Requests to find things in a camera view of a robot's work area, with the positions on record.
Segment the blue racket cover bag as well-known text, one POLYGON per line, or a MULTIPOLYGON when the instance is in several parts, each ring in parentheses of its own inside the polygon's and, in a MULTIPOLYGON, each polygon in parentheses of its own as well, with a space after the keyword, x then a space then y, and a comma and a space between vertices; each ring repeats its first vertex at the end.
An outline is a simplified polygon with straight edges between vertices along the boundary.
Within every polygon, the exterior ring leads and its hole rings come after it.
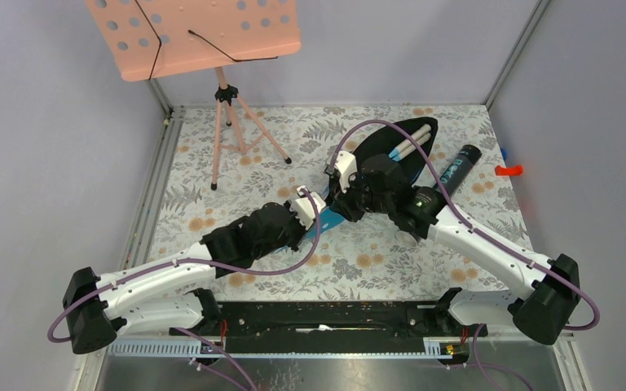
MULTIPOLYGON (((376 154, 385 154, 389 156, 390 151, 399 143, 405 139, 411 138, 411 135, 416 132, 423 125, 431 126, 432 138, 423 146, 417 146, 417 149, 408 157, 399 162, 404 174, 412 184, 417 186, 416 181, 421 176, 421 173, 425 167, 424 156, 430 154, 430 149, 433 146, 433 138, 438 130, 438 122, 432 117, 418 117, 409 120, 402 120, 399 122, 382 122, 381 128, 372 132, 367 136, 358 147, 356 147, 350 153, 356 156, 356 162, 361 165, 366 159, 376 154)), ((329 162, 325 168, 325 173, 328 175, 333 167, 333 158, 343 150, 341 147, 337 147, 330 155, 329 162)), ((324 191, 324 201, 328 195, 328 186, 324 191)), ((429 225, 437 221, 435 210, 440 210, 442 206, 432 206, 428 201, 428 208, 425 207, 423 201, 416 202, 416 195, 399 209, 399 214, 395 217, 386 215, 399 229, 399 231, 406 231, 410 233, 417 233, 419 236, 426 237, 429 230, 429 225)), ((327 208, 320 215, 321 223, 326 224, 328 228, 333 228, 342 222, 349 222, 341 215, 333 212, 327 206, 327 208)))

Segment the blue racket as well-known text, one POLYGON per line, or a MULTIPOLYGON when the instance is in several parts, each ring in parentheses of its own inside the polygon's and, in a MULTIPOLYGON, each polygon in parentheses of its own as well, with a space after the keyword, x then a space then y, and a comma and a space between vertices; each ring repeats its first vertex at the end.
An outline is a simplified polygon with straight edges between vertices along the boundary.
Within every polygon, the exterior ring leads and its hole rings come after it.
POLYGON ((416 150, 414 143, 422 145, 429 141, 432 137, 430 125, 423 125, 411 135, 411 138, 405 139, 397 144, 389 153, 389 158, 400 161, 416 150))
POLYGON ((394 161, 401 161, 404 158, 411 155, 416 149, 417 146, 421 147, 432 138, 431 133, 423 134, 420 138, 415 140, 415 143, 410 142, 409 140, 405 140, 398 144, 389 154, 389 158, 394 161))

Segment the black shuttlecock tube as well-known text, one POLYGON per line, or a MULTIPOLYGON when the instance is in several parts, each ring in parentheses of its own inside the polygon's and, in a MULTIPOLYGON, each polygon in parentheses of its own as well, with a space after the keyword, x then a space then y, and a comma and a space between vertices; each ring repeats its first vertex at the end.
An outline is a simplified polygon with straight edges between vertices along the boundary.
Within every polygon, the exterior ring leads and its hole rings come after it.
POLYGON ((429 225, 429 231, 425 238, 419 236, 417 233, 397 231, 395 237, 401 244, 412 248, 416 247, 425 239, 434 243, 436 240, 442 242, 442 240, 439 239, 439 230, 443 228, 447 228, 448 230, 456 228, 456 232, 453 233, 453 235, 460 233, 463 222, 450 209, 451 201, 447 200, 447 197, 440 191, 440 187, 443 187, 447 194, 452 196, 481 158, 481 155, 481 151, 476 146, 466 144, 456 154, 450 165, 443 171, 439 180, 432 188, 429 189, 428 187, 417 186, 412 188, 415 192, 415 196, 417 196, 415 199, 416 202, 423 201, 425 207, 428 208, 429 201, 431 208, 432 206, 442 206, 442 208, 435 210, 438 220, 435 224, 429 225))

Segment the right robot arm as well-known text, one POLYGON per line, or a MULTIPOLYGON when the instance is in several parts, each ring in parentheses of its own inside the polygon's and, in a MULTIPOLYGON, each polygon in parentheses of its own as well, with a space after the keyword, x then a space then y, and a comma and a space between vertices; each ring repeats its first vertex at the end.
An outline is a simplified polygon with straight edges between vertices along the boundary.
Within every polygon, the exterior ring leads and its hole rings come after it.
POLYGON ((584 330, 600 323, 600 308, 581 289, 573 258, 524 248, 453 202, 452 194, 478 158, 474 150, 461 154, 445 173, 434 174, 432 187, 419 187, 421 172, 433 169, 429 155, 438 122, 424 116, 375 125, 354 151, 333 150, 325 170, 329 208, 350 222, 368 213, 384 214, 410 240, 465 255, 505 285, 502 291, 457 291, 434 315, 440 332, 454 336, 466 325, 503 324, 551 345, 562 332, 575 330, 570 317, 580 302, 592 312, 584 330))

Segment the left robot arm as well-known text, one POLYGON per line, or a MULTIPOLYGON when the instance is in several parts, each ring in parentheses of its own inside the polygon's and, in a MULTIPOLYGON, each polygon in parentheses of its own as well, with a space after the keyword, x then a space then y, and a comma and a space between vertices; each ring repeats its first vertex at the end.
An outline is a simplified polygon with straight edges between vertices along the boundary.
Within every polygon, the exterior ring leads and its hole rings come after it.
POLYGON ((298 250, 310 231, 321 233, 326 208, 319 194, 299 187, 297 199, 267 203, 159 261, 102 275, 77 270, 47 338, 88 354, 123 335, 178 327, 209 335, 221 315, 206 284, 232 272, 254 275, 254 261, 282 248, 298 250))

